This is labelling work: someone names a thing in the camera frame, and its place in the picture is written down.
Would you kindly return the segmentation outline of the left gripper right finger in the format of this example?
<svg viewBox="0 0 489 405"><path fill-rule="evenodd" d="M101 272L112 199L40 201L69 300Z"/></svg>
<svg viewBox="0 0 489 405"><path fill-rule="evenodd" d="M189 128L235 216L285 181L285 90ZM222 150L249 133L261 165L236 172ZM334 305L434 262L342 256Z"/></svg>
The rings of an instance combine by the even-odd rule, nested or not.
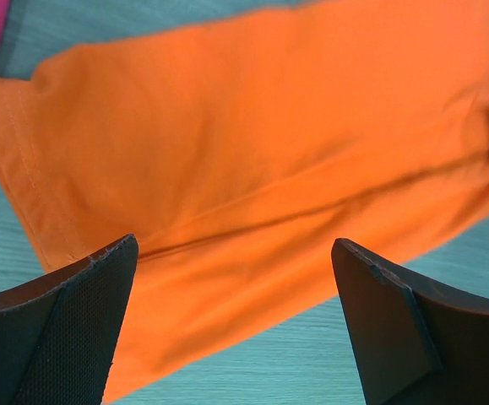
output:
<svg viewBox="0 0 489 405"><path fill-rule="evenodd" d="M348 239L331 251L368 404L489 404L489 299Z"/></svg>

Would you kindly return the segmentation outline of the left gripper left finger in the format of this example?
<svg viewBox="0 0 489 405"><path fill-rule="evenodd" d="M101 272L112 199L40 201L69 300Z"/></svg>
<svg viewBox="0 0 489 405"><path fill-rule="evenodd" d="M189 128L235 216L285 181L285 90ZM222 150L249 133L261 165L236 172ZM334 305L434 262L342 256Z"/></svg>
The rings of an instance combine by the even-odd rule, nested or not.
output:
<svg viewBox="0 0 489 405"><path fill-rule="evenodd" d="M0 404L100 404L139 247L126 235L0 292Z"/></svg>

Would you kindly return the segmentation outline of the orange t shirt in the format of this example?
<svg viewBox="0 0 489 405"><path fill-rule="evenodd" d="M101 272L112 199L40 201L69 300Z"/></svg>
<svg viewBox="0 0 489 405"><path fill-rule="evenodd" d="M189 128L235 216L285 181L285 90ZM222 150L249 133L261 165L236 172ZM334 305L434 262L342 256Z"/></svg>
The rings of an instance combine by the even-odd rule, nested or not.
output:
<svg viewBox="0 0 489 405"><path fill-rule="evenodd" d="M0 78L0 183L54 271L139 265L104 398L489 217L489 1L316 1L77 45Z"/></svg>

